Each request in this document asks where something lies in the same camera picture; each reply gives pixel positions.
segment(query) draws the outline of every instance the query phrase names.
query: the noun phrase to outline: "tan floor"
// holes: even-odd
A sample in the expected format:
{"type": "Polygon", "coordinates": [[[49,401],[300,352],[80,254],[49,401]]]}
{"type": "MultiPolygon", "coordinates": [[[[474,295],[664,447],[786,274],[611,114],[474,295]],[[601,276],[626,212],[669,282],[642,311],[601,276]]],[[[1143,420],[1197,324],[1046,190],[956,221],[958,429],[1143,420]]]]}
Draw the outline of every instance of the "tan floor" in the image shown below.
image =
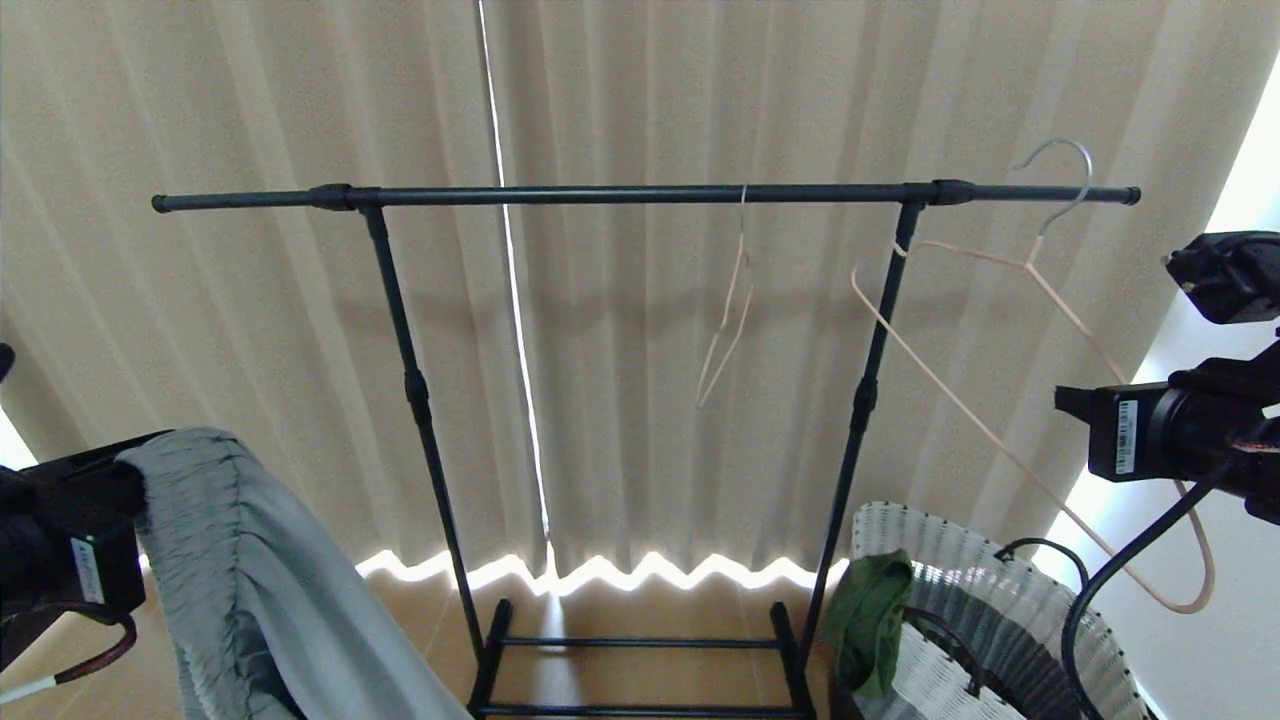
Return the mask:
{"type": "MultiPolygon", "coordinates": [[[[402,583],[384,573],[369,578],[413,644],[460,701],[471,692],[471,656],[457,592],[447,577],[402,583]]],[[[147,588],[148,597],[155,597],[147,588]]],[[[649,634],[673,637],[768,638],[769,606],[782,600],[800,628],[808,589],[778,580],[741,589],[712,575],[692,591],[650,579],[635,592],[593,582],[566,597],[534,596],[517,578],[476,591],[481,626],[488,630],[500,597],[516,605],[515,634],[649,634]]],[[[180,717],[175,669],[163,616],[154,601],[136,614],[138,644],[119,662],[83,680],[0,708],[3,720],[180,717]]],[[[60,620],[0,674],[0,687],[61,670],[115,642],[118,629],[77,616],[60,620]]],[[[809,687],[826,717],[826,669],[810,662],[809,687]]],[[[503,702],[593,703],[771,703],[790,702],[777,655],[763,651],[698,650],[535,650],[503,656],[494,700],[503,702]]]]}

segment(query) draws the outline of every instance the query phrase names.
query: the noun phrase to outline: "clothes rack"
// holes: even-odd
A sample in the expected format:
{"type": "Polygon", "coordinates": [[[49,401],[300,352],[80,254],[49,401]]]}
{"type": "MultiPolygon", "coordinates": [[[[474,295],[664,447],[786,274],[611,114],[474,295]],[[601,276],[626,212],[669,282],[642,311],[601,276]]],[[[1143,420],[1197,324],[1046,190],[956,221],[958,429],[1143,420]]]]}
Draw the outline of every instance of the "clothes rack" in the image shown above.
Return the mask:
{"type": "MultiPolygon", "coordinates": [[[[787,609],[776,602],[769,610],[774,637],[765,639],[712,639],[712,638],[654,638],[654,637],[515,637],[508,633],[515,607],[509,600],[500,600],[489,625],[488,637],[481,635],[475,600],[467,582],[466,564],[458,546],[457,525],[449,502],[449,491],[435,439],[426,378],[419,368],[413,341],[404,313],[404,300],[396,274],[390,238],[383,209],[416,205],[620,205],[620,204],[732,204],[740,202],[896,202],[901,208],[893,242],[902,252],[890,258],[884,275],[879,311],[891,320],[906,268],[906,251],[915,234],[915,225],[928,206],[960,205],[973,201],[1060,201],[1068,202],[1080,195],[1080,187],[1060,186],[983,186],[959,179],[937,179],[924,183],[900,184],[698,184],[698,186],[552,186],[552,187],[444,187],[444,188],[383,188],[352,187],[349,184],[324,184],[311,190],[288,192],[234,192],[221,195],[157,195],[151,206],[159,213],[175,210],[227,209],[227,208],[319,208],[334,211],[358,211],[365,217],[369,237],[378,256],[383,288],[396,329],[396,341],[404,364],[404,395],[408,400],[426,455],[431,489],[435,495],[444,541],[453,564],[458,596],[466,616],[467,633],[479,665],[467,710],[476,719],[486,716],[556,716],[556,717],[817,717],[813,700],[805,682],[805,666],[813,648],[822,610],[827,575],[840,541],[840,532],[849,503],[854,471],[870,414],[876,407],[878,375],[884,356],[886,331],[877,324],[863,377],[854,391],[849,436],[844,460],[836,478],[831,503],[827,536],[818,561],[813,596],[805,615],[803,633],[797,639],[791,629],[787,609]],[[498,675],[503,651],[508,647],[618,647],[618,648],[700,648],[700,650],[772,650],[780,653],[791,705],[786,706],[708,706],[708,705],[526,705],[495,703],[492,701],[494,680],[498,675]]],[[[1084,202],[1110,202],[1133,205],[1142,192],[1137,187],[1093,187],[1083,196],[1084,202]]]]}

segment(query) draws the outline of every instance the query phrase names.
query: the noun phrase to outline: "black basket handle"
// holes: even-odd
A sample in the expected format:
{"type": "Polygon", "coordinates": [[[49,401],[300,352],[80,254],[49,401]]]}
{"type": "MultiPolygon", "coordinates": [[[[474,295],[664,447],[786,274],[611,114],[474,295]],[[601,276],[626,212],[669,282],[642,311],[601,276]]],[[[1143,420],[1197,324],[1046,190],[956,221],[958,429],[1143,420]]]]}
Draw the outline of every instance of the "black basket handle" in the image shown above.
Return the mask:
{"type": "Polygon", "coordinates": [[[933,641],[952,660],[969,671],[969,687],[965,688],[965,692],[973,697],[978,697],[982,688],[987,684],[987,669],[978,661],[978,656],[974,655],[973,650],[960,639],[960,635],[947,626],[946,620],[928,610],[910,606],[902,609],[902,618],[906,620],[923,620],[934,628],[936,632],[925,630],[924,637],[933,641]]]}
{"type": "Polygon", "coordinates": [[[1071,561],[1073,565],[1075,565],[1075,571],[1080,574],[1080,587],[1083,588],[1084,584],[1089,582],[1089,569],[1084,566],[1084,561],[1080,560],[1080,556],[1073,552],[1071,548],[1066,547],[1065,544],[1053,542],[1051,539],[1044,539],[1044,538],[1016,539],[1006,544],[1005,547],[997,550],[995,557],[1001,562],[1009,562],[1010,560],[1014,559],[1015,550],[1028,544],[1043,544],[1046,547],[1052,547],[1053,550],[1061,552],[1068,557],[1068,560],[1071,561]]]}

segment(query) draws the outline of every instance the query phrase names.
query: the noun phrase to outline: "green cloth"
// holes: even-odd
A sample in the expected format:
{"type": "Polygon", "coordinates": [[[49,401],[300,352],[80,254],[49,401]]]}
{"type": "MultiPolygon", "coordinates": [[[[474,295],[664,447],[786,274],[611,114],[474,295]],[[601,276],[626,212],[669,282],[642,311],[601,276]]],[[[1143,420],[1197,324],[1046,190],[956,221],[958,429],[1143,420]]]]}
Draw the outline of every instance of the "green cloth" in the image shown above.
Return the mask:
{"type": "Polygon", "coordinates": [[[831,646],[841,688],[878,700],[892,687],[910,592],[911,559],[905,550],[863,557],[845,570],[818,626],[818,637],[831,646]]]}

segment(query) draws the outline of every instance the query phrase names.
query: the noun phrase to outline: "curtain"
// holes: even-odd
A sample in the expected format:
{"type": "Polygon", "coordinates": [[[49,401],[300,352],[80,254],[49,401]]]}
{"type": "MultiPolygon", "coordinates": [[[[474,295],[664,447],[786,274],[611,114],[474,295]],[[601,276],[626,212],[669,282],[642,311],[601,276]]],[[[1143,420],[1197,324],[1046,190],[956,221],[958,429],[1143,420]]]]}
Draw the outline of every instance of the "curtain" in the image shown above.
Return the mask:
{"type": "MultiPolygon", "coordinates": [[[[42,459],[238,434],[352,561],[444,550],[356,214],[152,193],[494,184],[465,3],[5,3],[5,410],[42,459]]],[[[545,541],[500,211],[387,213],[462,546],[545,541]]]]}
{"type": "MultiPolygon", "coordinates": [[[[484,3],[506,177],[541,183],[929,181],[1139,184],[1057,222],[1038,263],[1137,368],[1276,54],[1275,4],[484,3]]],[[[1044,205],[927,210],[918,240],[1023,255],[1044,205]]],[[[893,206],[745,210],[754,299],[707,406],[698,373],[733,268],[735,206],[513,208],[552,543],[564,569],[658,551],[812,566],[872,328],[893,206]]],[[[730,333],[742,310],[740,286],[730,333]]],[[[1059,488],[1085,430],[1055,384],[1106,366],[1030,278],[938,250],[896,324],[1059,488]]],[[[723,348],[728,337],[723,338],[723,348]]],[[[1056,509],[891,347],[851,507],[906,502],[996,538],[1056,509]]]]}

